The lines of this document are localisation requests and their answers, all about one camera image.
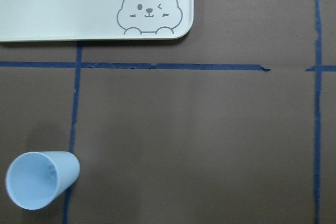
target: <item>tray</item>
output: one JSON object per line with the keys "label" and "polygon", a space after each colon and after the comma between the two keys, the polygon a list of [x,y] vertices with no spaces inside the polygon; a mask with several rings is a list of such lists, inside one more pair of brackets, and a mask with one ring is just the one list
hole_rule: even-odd
{"label": "tray", "polygon": [[0,0],[0,41],[177,39],[194,0]]}

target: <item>table surface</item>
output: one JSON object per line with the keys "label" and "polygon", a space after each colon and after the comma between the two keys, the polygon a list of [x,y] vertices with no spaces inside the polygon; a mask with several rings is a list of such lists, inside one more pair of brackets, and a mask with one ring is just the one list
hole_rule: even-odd
{"label": "table surface", "polygon": [[[195,0],[178,40],[0,44],[0,222],[335,223],[335,13]],[[11,161],[57,150],[71,191],[15,206]]]}

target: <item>cup opening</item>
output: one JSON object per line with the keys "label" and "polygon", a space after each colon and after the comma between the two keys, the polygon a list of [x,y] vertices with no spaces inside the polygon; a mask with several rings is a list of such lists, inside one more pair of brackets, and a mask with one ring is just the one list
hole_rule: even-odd
{"label": "cup opening", "polygon": [[56,196],[59,176],[53,162],[39,152],[18,156],[6,175],[7,192],[18,206],[36,210],[48,205]]}

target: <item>cup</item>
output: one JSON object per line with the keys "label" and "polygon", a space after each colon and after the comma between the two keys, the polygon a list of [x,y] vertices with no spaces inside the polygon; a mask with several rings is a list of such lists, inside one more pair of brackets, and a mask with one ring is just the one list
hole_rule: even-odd
{"label": "cup", "polygon": [[15,204],[36,210],[65,191],[79,172],[79,161],[70,152],[27,152],[9,166],[6,188]]}

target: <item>bear drawing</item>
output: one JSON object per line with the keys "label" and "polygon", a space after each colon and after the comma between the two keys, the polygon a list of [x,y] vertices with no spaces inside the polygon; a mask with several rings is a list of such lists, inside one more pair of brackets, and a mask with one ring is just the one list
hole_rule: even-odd
{"label": "bear drawing", "polygon": [[124,34],[174,34],[182,17],[177,0],[123,0],[117,21]]}

